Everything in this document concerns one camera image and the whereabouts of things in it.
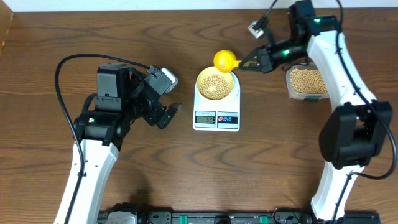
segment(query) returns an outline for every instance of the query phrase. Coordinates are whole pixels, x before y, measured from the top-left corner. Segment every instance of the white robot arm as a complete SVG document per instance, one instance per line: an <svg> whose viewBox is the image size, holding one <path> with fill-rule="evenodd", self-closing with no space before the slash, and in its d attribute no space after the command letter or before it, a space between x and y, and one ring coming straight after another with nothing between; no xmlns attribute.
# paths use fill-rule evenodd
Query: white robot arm
<svg viewBox="0 0 398 224"><path fill-rule="evenodd" d="M377 102L362 81L335 16L316 16L310 1L297 1L289 7L288 15L289 40L275 43L272 32L267 28L266 16L249 26L256 38L266 36L269 43L254 49L239 68L268 73L283 63L302 57L315 62L328 89L332 115L320 132L319 143L325 166L318 191L311 199L311 207L314 220L333 220L333 215L339 219L345 214L344 206L357 177L351 174L360 174L370 159L380 153L386 130L348 78L337 52L337 32L342 60L364 99L372 104L387 125L392 109L388 102ZM363 122L363 126L357 126L357 121Z"/></svg>
<svg viewBox="0 0 398 224"><path fill-rule="evenodd" d="M350 102L353 106L365 104L356 94L336 54L336 32L337 31L321 32L320 35L311 36L307 47L308 56L315 62L328 89L332 112L336 107L344 106L347 102ZM351 76L357 86L360 86L362 94L368 101L376 100L376 97L368 90L359 76L349 56L343 34L339 35L339 41L341 54L343 55ZM333 212L335 211L336 203L346 182L347 175L350 172L362 172L363 170L364 166L360 165L346 166L338 170L333 166L332 162L325 161L318 191L311 199L312 210L317 219L331 220L333 218ZM337 218L344 216L345 203L356 178L357 176L353 177L345 190L345 194L338 208Z"/></svg>
<svg viewBox="0 0 398 224"><path fill-rule="evenodd" d="M104 57L132 63L148 69L148 75L126 64L100 65L97 72L98 92L86 99L81 115L72 124L60 96L58 76L62 64L76 57ZM105 55L81 54L62 60L58 65L55 80L63 112L70 125L74 125L71 129L80 148L75 142L72 168L54 224L96 223L106 181L130 125L136 119L143 118L149 125L156 124L160 129L164 129L182 104L174 103L167 109L158 99L171 91L178 79L166 68L159 69L156 65L147 67ZM93 99L95 110L88 110ZM83 174L80 173L81 167L84 170ZM110 223L136 224L136 215L120 211L113 213L114 217L109 216L108 220L112 220Z"/></svg>

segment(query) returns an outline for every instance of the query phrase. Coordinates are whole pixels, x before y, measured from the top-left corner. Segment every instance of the scale display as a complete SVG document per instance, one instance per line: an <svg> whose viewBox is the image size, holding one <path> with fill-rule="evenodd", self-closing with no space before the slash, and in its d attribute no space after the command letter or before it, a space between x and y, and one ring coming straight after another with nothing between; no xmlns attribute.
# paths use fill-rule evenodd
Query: scale display
<svg viewBox="0 0 398 224"><path fill-rule="evenodd" d="M211 123L211 124L213 124L213 122L214 122L214 117L199 116L197 118L197 123Z"/></svg>

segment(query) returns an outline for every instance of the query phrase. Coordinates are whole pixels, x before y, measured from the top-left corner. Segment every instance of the wood grain surface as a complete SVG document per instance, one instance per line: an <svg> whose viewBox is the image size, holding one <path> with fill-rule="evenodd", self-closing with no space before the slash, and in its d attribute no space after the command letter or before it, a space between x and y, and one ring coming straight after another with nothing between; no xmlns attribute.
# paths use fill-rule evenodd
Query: wood grain surface
<svg viewBox="0 0 398 224"><path fill-rule="evenodd" d="M289 37L287 10L270 15L276 39ZM319 9L318 14L338 14ZM174 210L307 208L323 170L318 134L329 100L288 99L285 73L237 71L241 129L192 129L197 75L221 49L243 58L264 44L247 26L263 10L17 13L0 60L0 222L52 223L67 183L72 134L54 89L54 71L71 54L97 53L167 67L180 83L161 102L184 108L159 130L137 121L123 142L101 208L123 201ZM398 133L398 9L347 9L349 52L370 90L388 100ZM96 91L96 70L107 60L67 62L60 86L72 118ZM391 145L366 168L384 173ZM346 210L377 210L397 223L398 174L383 181L359 178Z"/></svg>

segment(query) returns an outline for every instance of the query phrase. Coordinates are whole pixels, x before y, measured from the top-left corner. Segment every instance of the yellow funnel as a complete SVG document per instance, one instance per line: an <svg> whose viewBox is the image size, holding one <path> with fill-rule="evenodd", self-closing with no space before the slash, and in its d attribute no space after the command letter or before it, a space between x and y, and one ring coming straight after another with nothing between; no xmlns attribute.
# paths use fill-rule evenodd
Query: yellow funnel
<svg viewBox="0 0 398 224"><path fill-rule="evenodd" d="M214 66L222 73L232 71L241 61L236 60L235 54L229 50L220 50L214 56Z"/></svg>

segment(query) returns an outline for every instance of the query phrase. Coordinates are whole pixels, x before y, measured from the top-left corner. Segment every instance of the green light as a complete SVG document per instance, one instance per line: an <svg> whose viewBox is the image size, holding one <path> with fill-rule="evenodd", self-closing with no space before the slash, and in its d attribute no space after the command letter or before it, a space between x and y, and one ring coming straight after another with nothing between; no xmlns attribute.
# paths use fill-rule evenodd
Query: green light
<svg viewBox="0 0 398 224"><path fill-rule="evenodd" d="M283 51L282 51L282 54L284 54L285 56L288 55L289 53L290 53L289 50L283 50Z"/></svg>

